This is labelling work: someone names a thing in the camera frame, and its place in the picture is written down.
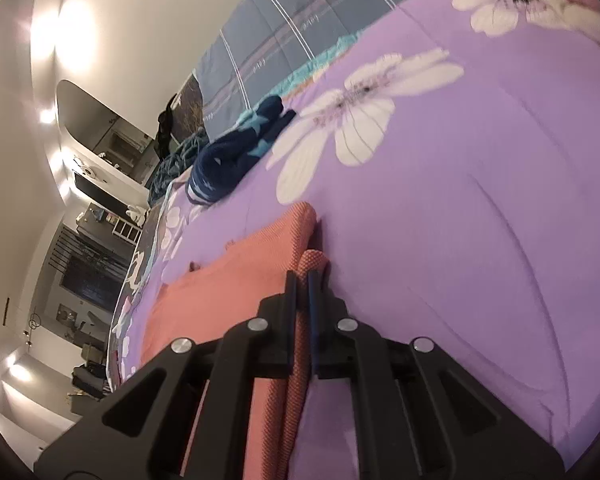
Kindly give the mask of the blue plaid pillow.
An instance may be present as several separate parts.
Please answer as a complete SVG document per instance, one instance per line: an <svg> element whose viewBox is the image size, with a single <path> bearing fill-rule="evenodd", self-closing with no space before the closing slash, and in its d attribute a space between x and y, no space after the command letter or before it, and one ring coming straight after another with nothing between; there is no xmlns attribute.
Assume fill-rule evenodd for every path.
<svg viewBox="0 0 600 480"><path fill-rule="evenodd" d="M195 70L210 138L401 1L242 0Z"/></svg>

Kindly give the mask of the black cloth on pillow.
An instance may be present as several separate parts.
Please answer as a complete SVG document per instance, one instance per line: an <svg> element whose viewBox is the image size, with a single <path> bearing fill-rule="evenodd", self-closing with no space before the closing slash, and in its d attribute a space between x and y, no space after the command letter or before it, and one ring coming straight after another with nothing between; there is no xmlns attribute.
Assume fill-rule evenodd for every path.
<svg viewBox="0 0 600 480"><path fill-rule="evenodd" d="M171 99L166 103L166 108L158 115L155 151L160 160L167 158L171 153L170 143L174 124L172 103L175 98L175 94L171 96Z"/></svg>

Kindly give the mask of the white shelf rack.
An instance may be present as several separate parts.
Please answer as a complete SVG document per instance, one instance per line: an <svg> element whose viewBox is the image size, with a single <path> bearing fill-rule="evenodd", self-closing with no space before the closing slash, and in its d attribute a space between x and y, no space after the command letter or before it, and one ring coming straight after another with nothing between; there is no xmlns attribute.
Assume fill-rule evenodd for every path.
<svg viewBox="0 0 600 480"><path fill-rule="evenodd" d="M115 236L120 237L122 240L126 240L128 243L133 245L138 243L140 240L140 234L142 234L142 230L138 226L136 226L134 223L127 222L122 218L117 218L112 232Z"/></svg>

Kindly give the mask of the dark floral pillow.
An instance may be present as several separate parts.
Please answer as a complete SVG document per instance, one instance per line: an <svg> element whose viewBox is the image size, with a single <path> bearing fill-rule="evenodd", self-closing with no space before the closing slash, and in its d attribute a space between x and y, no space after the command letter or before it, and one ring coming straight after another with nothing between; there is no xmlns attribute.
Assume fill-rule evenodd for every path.
<svg viewBox="0 0 600 480"><path fill-rule="evenodd" d="M204 101L194 74L188 77L173 101L172 115L172 136L178 143L183 143L204 125Z"/></svg>

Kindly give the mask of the navy star plush garment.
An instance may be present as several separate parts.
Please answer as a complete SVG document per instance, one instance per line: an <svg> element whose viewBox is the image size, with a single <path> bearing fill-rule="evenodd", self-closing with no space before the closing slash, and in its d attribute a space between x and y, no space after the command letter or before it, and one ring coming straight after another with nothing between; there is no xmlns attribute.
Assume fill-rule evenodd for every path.
<svg viewBox="0 0 600 480"><path fill-rule="evenodd" d="M186 183L189 201L209 206L230 195L296 115L294 110L284 109L280 96L265 98L198 154Z"/></svg>

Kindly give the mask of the teal fuzzy blanket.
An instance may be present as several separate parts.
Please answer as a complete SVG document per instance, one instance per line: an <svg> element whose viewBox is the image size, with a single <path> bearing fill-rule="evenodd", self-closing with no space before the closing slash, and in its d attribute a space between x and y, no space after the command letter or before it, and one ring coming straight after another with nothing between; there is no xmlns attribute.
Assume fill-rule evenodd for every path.
<svg viewBox="0 0 600 480"><path fill-rule="evenodd" d="M172 154L160 162L147 183L149 206L154 206L166 194L169 184L193 165L198 154L208 144L206 129L199 127Z"/></svg>

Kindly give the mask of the purple floral duvet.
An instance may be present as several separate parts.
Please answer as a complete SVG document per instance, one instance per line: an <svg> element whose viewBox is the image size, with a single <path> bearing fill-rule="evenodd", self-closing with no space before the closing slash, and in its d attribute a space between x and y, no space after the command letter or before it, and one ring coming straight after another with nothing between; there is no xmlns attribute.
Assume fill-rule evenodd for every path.
<svg viewBox="0 0 600 480"><path fill-rule="evenodd" d="M566 0L403 0L291 102L225 200L166 202L110 374L158 293L295 203L335 292L427 336L573 465L600 432L600 14Z"/></svg>

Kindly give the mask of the coral red knit garment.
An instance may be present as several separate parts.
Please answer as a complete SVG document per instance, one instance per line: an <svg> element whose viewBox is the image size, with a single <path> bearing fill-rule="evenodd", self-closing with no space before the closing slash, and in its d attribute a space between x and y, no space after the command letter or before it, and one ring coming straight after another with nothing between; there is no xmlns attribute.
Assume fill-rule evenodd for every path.
<svg viewBox="0 0 600 480"><path fill-rule="evenodd" d="M201 269L189 270L158 293L145 328L140 362L146 364L166 344L188 337L197 344L219 338L257 314L260 301L280 294L286 274L302 285L306 274L328 263L310 247L316 226L313 207L300 202L277 220L238 242ZM294 369L288 379L258 379L254 385L246 446L246 479L283 479L294 449L309 383L309 321L299 312L294 328Z"/></svg>

